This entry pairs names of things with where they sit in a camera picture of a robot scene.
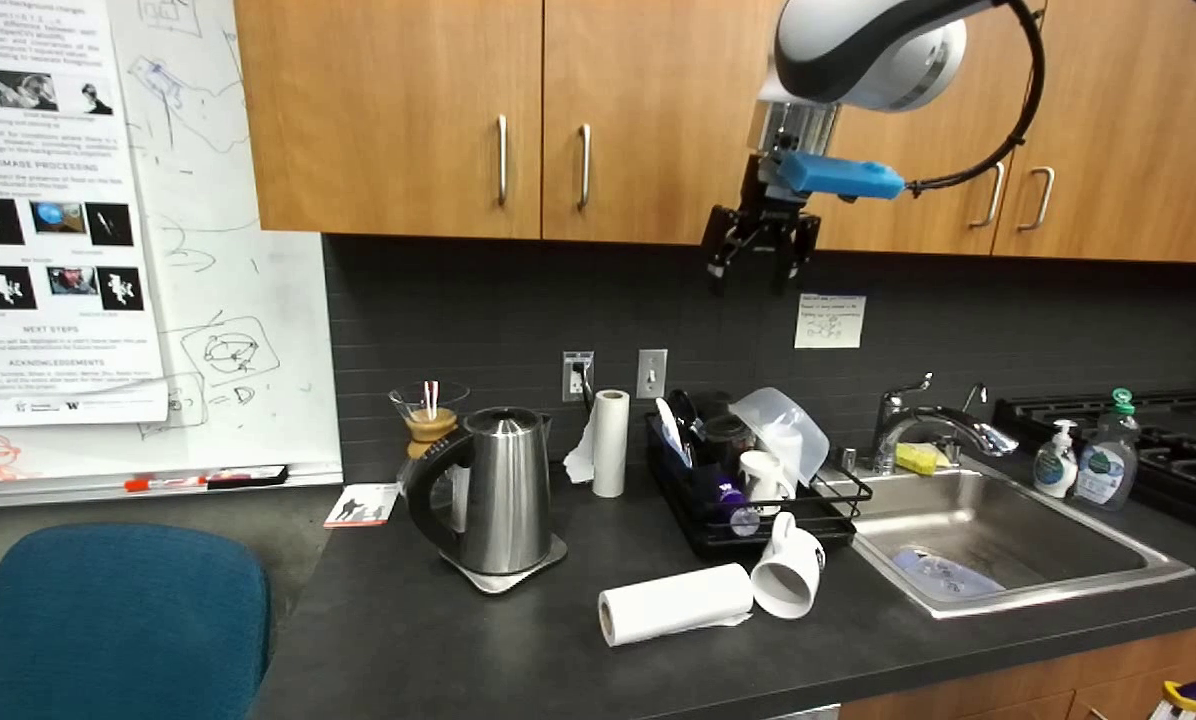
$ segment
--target electrical outlet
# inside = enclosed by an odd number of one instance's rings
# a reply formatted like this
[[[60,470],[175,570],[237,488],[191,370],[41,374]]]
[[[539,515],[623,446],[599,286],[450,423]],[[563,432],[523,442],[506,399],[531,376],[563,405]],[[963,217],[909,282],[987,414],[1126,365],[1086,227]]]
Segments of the electrical outlet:
[[[560,353],[560,405],[581,405],[596,390],[596,353]]]
[[[660,399],[669,394],[669,350],[638,350],[636,399]]]

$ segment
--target electric kettle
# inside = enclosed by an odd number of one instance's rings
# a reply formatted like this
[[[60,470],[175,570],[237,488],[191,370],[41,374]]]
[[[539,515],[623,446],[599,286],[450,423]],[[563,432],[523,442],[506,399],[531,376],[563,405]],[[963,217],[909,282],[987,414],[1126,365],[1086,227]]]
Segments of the electric kettle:
[[[438,519],[432,488],[449,470],[467,470],[459,529]],[[496,595],[563,562],[552,531],[549,419],[523,407],[480,407],[402,472],[410,526],[480,594]]]

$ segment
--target dish rack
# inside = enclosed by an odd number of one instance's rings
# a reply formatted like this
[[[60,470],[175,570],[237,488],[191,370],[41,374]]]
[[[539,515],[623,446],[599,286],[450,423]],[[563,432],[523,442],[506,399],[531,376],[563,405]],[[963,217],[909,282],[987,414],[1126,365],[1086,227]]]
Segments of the dish rack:
[[[683,470],[679,453],[662,442],[660,418],[643,418],[646,429],[646,470],[683,531],[683,541],[696,552],[761,552],[769,543],[777,514],[792,514],[798,529],[809,529],[823,547],[850,543],[855,529],[847,519],[850,503],[870,501],[870,488],[850,482],[847,488],[798,488],[795,501],[771,501],[771,503],[741,503],[741,514],[761,515],[761,526],[741,536],[731,529],[731,503],[723,503],[719,483],[741,483],[734,466],[728,461],[705,461],[696,470]]]

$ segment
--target blue chair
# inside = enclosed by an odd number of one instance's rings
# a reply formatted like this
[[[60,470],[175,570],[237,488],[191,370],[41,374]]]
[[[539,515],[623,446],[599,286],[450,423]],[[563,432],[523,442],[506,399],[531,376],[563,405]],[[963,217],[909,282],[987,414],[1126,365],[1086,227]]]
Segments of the blue chair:
[[[65,526],[0,562],[0,720],[245,720],[267,575],[231,541]]]

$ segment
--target whiteboard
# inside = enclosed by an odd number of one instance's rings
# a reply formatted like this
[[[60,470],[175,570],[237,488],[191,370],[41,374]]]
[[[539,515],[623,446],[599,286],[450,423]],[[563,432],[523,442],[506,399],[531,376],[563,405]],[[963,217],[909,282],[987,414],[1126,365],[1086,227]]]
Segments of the whiteboard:
[[[231,0],[109,11],[171,407],[167,423],[0,429],[0,503],[121,501],[132,472],[237,466],[339,483],[325,246],[259,232]]]

